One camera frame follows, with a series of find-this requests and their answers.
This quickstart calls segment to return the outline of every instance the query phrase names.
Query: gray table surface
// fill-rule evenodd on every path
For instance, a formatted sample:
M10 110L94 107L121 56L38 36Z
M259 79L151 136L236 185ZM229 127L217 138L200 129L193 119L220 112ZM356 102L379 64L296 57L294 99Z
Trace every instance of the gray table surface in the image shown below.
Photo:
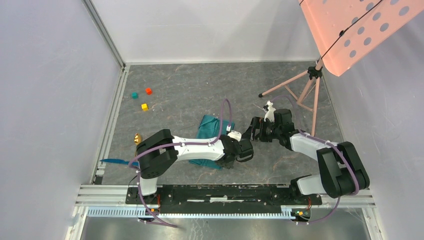
M133 65L129 69L109 158L131 160L134 157L134 134L144 139L161 129L170 129L175 136L194 138L204 115L219 116L223 98L232 106L236 131L244 133L252 117L263 116L267 100L289 94L280 88L264 98L258 94L303 71L313 62L245 62ZM307 82L301 78L289 86L300 94ZM152 95L145 93L151 88ZM138 99L131 93L137 92ZM314 91L304 104L312 107ZM148 111L141 104L147 103ZM292 109L288 100L274 103L278 108ZM311 130L312 113L298 108L302 129ZM228 119L225 107L224 118ZM340 142L342 136L324 84L320 85L316 136ZM158 179L158 184L231 184L288 183L291 179L319 173L313 159L285 149L277 141L254 142L254 158L234 164L232 169L212 169L179 161ZM126 185L135 171L125 165L108 163L102 184Z

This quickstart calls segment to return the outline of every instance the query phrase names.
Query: black cable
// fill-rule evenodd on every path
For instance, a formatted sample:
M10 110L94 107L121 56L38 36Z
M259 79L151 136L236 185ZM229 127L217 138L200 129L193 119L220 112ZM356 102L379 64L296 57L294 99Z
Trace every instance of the black cable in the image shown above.
M353 25L355 25L357 22L359 22L359 20L361 20L363 17L365 17L365 15L367 15L369 12L371 12L374 8L376 8L381 2L383 2L383 0L380 0L377 2L377 4L375 4L373 7L371 7L370 10L368 10L366 13L364 13L360 18L358 18L358 20L356 20L354 23L352 23L350 26L348 26L345 30L342 30L339 34L338 34L338 38L334 41L334 43L327 49L327 51L322 55L321 59L323 59L323 57L330 51L330 49L339 41L339 39L346 33L347 30L349 30Z
M129 190L129 193L130 194L133 194L133 191L131 191L131 189L130 189L130 183L132 182L132 181L134 181L134 179L136 179L136 177L137 177L137 175L135 175L130 181L129 181L129 183L128 183L128 190Z

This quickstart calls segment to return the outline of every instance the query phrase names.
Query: white wall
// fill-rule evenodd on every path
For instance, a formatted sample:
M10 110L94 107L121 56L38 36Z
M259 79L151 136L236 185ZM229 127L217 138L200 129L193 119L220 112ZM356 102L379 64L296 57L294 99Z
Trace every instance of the white wall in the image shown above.
M325 75L389 240L423 239L424 12L341 77Z
M297 0L93 0L127 63L315 60Z
M0 239L60 240L119 67L80 0L0 3Z

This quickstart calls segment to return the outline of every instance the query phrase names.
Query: green towel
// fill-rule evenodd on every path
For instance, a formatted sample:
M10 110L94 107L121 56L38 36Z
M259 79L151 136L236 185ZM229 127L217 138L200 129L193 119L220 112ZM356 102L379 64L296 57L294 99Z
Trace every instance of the green towel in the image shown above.
M196 135L197 139L210 139L213 137L216 137L218 135L226 134L227 133L227 126L229 121L223 120L222 121L222 129L220 132L220 120L219 118L216 118L214 116L210 115L204 115L203 119L200 122L200 125L198 127L198 132ZM234 128L234 122L231 123L231 129ZM196 164L199 166L205 166L210 167L214 169L222 169L222 167L218 166L215 161L209 160L209 159L192 159L188 161L191 164Z

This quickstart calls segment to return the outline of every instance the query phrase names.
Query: perforated pink board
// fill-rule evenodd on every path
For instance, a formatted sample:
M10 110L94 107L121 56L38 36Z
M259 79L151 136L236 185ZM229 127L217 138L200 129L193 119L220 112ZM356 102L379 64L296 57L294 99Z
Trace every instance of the perforated pink board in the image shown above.
M300 7L323 55L339 33L379 0L304 0ZM332 74L342 75L386 38L424 10L424 0L383 0L352 26L323 58Z

